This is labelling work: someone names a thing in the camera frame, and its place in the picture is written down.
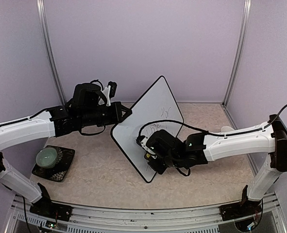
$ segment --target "metal corner post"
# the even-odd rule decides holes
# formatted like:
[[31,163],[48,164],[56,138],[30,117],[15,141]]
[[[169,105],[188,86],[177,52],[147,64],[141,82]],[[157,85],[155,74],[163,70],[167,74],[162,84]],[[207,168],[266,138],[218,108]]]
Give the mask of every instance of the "metal corner post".
[[243,49],[244,42],[245,42],[245,36],[246,36],[247,25],[248,25],[249,14],[250,14],[250,7],[251,7],[251,0],[245,0],[243,17],[242,17],[242,22],[241,22],[241,27],[240,27],[240,33],[239,33],[239,39],[238,39],[238,45],[237,45],[237,50],[236,50],[236,54],[235,54],[234,64],[233,64],[232,71],[231,71],[230,81],[229,81],[229,84],[227,86],[225,97],[223,100],[223,106],[225,106],[225,107],[227,106],[229,99],[231,97],[231,93],[233,91],[235,79],[237,76],[238,66],[239,66],[241,56],[242,56],[242,49]]
[[62,85],[61,85],[59,76],[58,76],[56,63],[55,63],[55,59],[54,59],[54,56],[52,53],[52,48],[51,48],[50,35],[49,35],[47,20],[46,20],[46,15],[45,15],[44,0],[36,0],[36,2],[37,2],[38,15],[40,18],[40,24],[41,24],[42,32],[43,32],[43,36],[44,36],[44,44],[45,44],[48,60],[50,62],[53,80],[55,83],[55,87],[57,90],[59,100],[62,103],[62,105],[65,105],[66,104],[66,98],[65,98],[64,91],[62,89]]

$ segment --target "whiteboard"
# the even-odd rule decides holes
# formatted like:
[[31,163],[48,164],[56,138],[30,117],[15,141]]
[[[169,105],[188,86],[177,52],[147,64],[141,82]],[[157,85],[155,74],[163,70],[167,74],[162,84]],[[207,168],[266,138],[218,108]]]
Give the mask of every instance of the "whiteboard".
[[[164,76],[152,84],[133,104],[131,110],[133,113],[128,118],[112,128],[111,137],[141,177],[150,183],[156,172],[144,158],[145,151],[136,143],[140,128],[150,121],[171,119],[184,122],[184,119]],[[150,136],[153,132],[164,129],[176,137],[181,128],[180,124],[162,122],[145,127],[141,134]]]

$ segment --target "robotic arm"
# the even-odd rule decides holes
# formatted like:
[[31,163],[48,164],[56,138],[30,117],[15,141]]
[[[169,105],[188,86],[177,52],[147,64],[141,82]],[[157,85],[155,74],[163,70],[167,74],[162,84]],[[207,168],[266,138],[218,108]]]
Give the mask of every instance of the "robotic arm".
[[[223,220],[261,211],[259,204],[264,194],[287,171],[287,128],[278,115],[271,115],[269,122],[226,133],[202,130],[201,133],[189,135],[184,142],[165,130],[156,131],[150,137],[139,135],[136,142],[146,151],[148,164],[158,174],[163,174],[168,167],[174,167],[188,176],[190,167],[195,165],[234,155],[267,153],[258,174],[244,188],[242,200],[220,207]],[[182,167],[188,169],[188,174],[180,170]]]
[[47,190],[23,176],[6,159],[2,150],[39,138],[59,137],[74,131],[82,135],[82,128],[91,125],[102,126],[122,122],[132,111],[121,104],[111,102],[117,84],[109,82],[105,88],[95,82],[78,84],[73,98],[65,106],[44,109],[25,118],[0,123],[0,183],[21,194],[33,205],[32,213],[57,219],[68,220],[71,207],[51,202]]

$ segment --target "purple-tinted wall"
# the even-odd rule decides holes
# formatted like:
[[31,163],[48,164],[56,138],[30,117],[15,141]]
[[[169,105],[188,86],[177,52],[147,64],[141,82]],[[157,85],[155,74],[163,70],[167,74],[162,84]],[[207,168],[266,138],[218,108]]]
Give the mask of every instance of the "purple-tinted wall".
[[[268,120],[287,103],[287,1],[252,1],[229,111],[238,127]],[[287,109],[281,114],[287,126]],[[264,155],[253,156],[258,167]],[[287,220],[287,173],[274,186]]]
[[[0,0],[0,122],[59,104],[46,57],[36,1]],[[3,155],[30,176],[36,152],[44,143],[29,142]],[[13,198],[14,193],[0,184],[0,231]]]
[[45,1],[67,100],[77,83],[118,83],[136,100],[164,75],[178,101],[222,102],[244,0]]

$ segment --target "bowl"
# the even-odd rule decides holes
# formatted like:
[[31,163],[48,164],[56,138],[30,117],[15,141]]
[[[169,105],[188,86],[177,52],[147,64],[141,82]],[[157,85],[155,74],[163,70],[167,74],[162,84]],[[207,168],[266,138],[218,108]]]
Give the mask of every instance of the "bowl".
[[57,163],[57,150],[44,148],[37,154],[35,162],[39,167],[53,168]]

